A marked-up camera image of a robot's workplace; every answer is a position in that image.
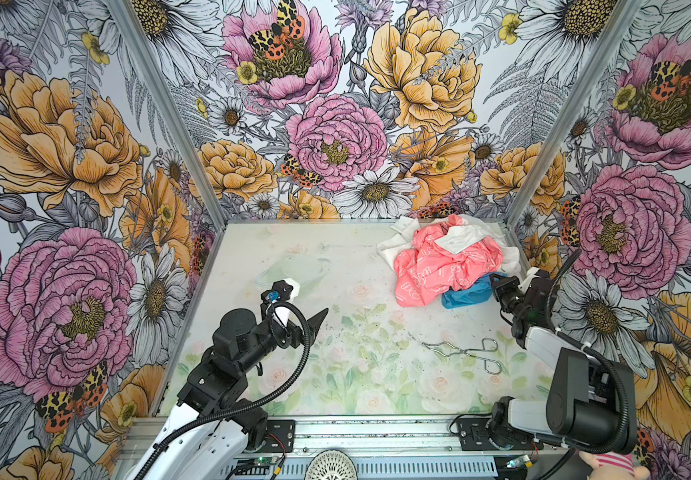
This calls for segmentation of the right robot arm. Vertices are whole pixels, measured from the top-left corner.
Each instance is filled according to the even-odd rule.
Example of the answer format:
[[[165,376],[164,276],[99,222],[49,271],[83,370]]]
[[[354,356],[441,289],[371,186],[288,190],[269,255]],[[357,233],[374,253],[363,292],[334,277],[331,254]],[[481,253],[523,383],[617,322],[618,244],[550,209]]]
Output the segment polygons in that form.
[[[637,446],[633,372],[551,319],[559,284],[579,256],[573,252],[555,278],[539,270],[527,287],[515,276],[489,278],[501,313],[511,315],[511,336],[553,368],[546,400],[505,396],[495,402],[487,437],[499,449],[533,440],[577,453],[627,456]]]

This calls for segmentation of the teal blue cloth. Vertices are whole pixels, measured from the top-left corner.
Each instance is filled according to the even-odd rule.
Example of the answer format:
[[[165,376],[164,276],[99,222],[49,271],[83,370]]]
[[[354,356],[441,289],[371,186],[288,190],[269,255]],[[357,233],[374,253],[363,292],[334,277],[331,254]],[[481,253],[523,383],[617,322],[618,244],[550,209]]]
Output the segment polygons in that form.
[[[457,309],[487,302],[493,297],[493,286],[491,286],[493,276],[495,273],[487,274],[464,290],[447,290],[441,296],[441,305],[445,309]]]

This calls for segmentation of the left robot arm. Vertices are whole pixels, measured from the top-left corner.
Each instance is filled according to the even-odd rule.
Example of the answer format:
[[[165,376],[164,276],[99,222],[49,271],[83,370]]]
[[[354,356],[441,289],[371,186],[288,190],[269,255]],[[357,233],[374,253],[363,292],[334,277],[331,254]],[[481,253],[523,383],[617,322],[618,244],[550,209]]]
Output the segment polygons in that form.
[[[293,451],[297,423],[272,421],[265,406],[287,393],[311,358],[329,311],[308,317],[293,304],[299,287],[281,280],[262,293],[259,312],[226,313],[212,345],[189,373],[164,426],[129,479],[231,479],[264,468],[279,475]],[[292,374],[258,400],[244,394],[251,372],[278,349],[302,354]]]

